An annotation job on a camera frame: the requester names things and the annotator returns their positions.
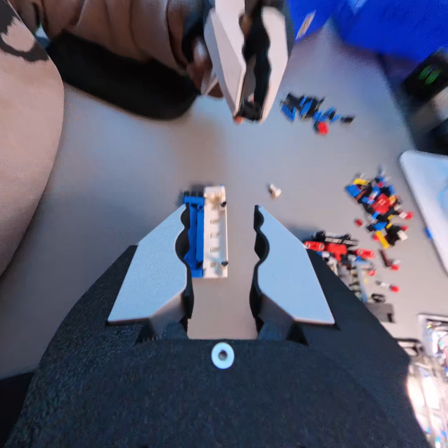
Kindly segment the pile of mixed lego pieces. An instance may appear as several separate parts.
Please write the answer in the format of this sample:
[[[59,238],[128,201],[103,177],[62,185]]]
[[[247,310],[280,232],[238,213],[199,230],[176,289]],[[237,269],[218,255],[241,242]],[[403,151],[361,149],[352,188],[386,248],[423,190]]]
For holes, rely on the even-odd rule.
[[[401,197],[382,167],[373,177],[355,176],[344,190],[362,208],[364,227],[381,249],[392,248],[408,238],[409,226],[401,221],[412,220],[414,213],[403,208]]]

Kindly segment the long blue plastic bin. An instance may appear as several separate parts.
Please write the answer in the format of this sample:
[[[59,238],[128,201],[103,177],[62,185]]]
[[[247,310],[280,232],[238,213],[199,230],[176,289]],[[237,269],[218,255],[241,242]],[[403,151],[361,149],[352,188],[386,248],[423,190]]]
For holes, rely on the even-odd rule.
[[[445,0],[338,1],[333,20],[353,47],[421,61],[448,45]]]

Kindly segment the person's left hand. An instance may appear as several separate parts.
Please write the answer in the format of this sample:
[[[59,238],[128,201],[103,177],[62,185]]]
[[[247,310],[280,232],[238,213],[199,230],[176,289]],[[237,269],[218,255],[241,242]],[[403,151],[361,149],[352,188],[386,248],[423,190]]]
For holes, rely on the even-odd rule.
[[[210,54],[203,37],[197,37],[192,45],[192,62],[187,64],[187,71],[195,88],[201,92],[201,85],[206,75],[211,72]]]

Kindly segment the black battery pack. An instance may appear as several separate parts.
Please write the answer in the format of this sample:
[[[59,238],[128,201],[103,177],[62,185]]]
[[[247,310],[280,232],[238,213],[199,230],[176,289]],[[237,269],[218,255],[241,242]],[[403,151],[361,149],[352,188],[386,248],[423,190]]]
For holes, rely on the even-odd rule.
[[[448,53],[440,48],[424,59],[402,82],[404,92],[425,103],[448,86]]]

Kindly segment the person's left forearm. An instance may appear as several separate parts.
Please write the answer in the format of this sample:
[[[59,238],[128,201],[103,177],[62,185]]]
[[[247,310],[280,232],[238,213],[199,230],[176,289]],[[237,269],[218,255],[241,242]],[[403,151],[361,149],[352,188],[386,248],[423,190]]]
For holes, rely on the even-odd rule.
[[[116,55],[157,60],[186,73],[181,55],[183,20],[193,1],[42,0],[32,1],[50,39],[68,33]]]

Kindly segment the partly built lego car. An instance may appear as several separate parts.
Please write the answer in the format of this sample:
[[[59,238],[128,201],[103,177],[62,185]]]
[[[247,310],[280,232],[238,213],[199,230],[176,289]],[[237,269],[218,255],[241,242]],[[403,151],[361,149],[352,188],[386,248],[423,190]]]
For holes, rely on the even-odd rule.
[[[315,251],[360,301],[386,302],[384,294],[368,294],[366,288],[368,279],[376,275],[375,251],[360,248],[359,241],[348,233],[319,231],[302,243],[306,249]]]

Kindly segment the blue white lego assembly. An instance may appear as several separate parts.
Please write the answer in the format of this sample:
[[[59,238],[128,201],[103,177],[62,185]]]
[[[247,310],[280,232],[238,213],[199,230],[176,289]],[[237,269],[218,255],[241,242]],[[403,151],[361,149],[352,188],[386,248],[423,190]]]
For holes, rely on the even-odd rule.
[[[192,278],[228,277],[227,198],[223,185],[207,186],[203,191],[183,196],[188,206],[189,249],[184,256]]]

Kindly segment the small black lego brick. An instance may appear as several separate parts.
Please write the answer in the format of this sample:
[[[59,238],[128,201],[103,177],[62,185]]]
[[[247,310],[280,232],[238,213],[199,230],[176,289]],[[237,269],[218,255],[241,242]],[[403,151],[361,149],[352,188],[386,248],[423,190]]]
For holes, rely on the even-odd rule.
[[[259,122],[262,117],[262,106],[257,102],[243,98],[239,109],[234,116],[235,119],[243,119],[251,122]]]

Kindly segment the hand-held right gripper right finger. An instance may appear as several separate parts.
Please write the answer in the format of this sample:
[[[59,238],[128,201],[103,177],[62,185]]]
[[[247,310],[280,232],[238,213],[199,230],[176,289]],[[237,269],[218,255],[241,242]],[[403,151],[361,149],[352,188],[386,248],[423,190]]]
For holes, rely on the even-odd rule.
[[[333,327],[328,304],[304,244],[263,206],[254,209],[255,254],[249,305],[258,336],[288,338],[294,327]]]

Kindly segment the white book stand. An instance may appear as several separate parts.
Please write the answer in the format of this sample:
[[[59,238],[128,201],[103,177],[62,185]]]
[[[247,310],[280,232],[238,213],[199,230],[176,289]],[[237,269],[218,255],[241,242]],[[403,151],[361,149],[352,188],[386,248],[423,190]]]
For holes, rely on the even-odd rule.
[[[400,165],[430,240],[448,271],[448,157],[417,150],[401,154]]]

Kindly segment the pile of blue black pins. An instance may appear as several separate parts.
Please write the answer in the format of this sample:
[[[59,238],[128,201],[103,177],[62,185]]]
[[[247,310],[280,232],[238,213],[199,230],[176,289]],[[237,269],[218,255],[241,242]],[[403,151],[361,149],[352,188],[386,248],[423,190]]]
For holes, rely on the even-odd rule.
[[[322,109],[325,98],[302,95],[295,96],[288,93],[280,102],[280,111],[290,122],[295,120],[310,120],[316,127],[320,124],[340,122],[344,125],[351,124],[355,120],[354,115],[341,115],[335,107]]]

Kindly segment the blue plastic bin white sticker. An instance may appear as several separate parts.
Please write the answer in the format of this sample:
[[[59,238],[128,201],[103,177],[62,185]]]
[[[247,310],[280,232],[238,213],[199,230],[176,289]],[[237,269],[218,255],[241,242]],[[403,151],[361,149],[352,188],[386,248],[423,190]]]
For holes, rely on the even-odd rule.
[[[288,0],[294,26],[294,42],[299,42],[319,31],[345,1],[342,0]]]

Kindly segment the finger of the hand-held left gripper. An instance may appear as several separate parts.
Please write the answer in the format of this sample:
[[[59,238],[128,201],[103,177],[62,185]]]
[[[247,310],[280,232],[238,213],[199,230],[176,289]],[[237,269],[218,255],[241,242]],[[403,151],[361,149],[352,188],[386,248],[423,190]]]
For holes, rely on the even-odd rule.
[[[245,15],[245,1],[204,1],[204,10],[210,10],[204,35],[213,70],[232,116],[235,116],[245,98],[247,62],[243,52],[245,34],[240,26],[240,19]]]
[[[268,117],[293,46],[289,5],[261,5],[257,23],[256,104],[258,121]]]

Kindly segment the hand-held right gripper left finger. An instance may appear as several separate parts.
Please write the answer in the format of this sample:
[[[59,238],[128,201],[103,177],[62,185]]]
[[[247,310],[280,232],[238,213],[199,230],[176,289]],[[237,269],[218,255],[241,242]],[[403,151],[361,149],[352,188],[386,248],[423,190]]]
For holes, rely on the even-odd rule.
[[[161,338],[166,327],[192,317],[194,293],[189,250],[190,213],[181,205],[138,244],[108,324],[148,324]]]

